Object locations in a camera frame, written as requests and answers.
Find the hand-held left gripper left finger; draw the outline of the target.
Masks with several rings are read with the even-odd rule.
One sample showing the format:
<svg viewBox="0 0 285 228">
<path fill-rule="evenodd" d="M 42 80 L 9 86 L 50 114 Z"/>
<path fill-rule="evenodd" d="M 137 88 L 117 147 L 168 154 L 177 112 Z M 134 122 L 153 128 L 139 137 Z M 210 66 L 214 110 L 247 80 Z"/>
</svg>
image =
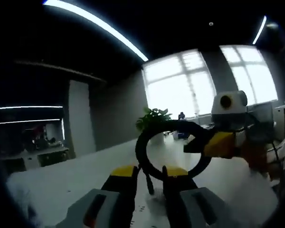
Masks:
<svg viewBox="0 0 285 228">
<path fill-rule="evenodd" d="M 116 168 L 100 189 L 72 204 L 59 228 L 129 228 L 135 209 L 139 167 Z"/>
</svg>

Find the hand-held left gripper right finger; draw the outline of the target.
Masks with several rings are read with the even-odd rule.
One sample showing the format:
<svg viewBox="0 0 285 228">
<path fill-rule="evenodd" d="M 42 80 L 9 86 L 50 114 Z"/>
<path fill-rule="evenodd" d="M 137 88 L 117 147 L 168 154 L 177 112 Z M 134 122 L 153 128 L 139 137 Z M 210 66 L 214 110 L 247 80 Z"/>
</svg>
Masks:
<svg viewBox="0 0 285 228">
<path fill-rule="evenodd" d="M 208 188 L 199 188 L 189 172 L 163 166 L 165 208 L 172 228 L 230 228 L 227 204 Z"/>
</svg>

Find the person's right hand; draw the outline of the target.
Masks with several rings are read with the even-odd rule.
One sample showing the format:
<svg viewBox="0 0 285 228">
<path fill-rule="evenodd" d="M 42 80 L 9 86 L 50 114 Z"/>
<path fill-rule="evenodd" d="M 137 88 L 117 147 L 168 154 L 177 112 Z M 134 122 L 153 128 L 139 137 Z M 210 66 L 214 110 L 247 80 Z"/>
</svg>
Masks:
<svg viewBox="0 0 285 228">
<path fill-rule="evenodd" d="M 235 156 L 243 158 L 253 172 L 261 174 L 267 178 L 270 171 L 270 161 L 268 161 L 268 144 L 251 142 L 244 140 L 243 143 L 235 147 Z"/>
</svg>

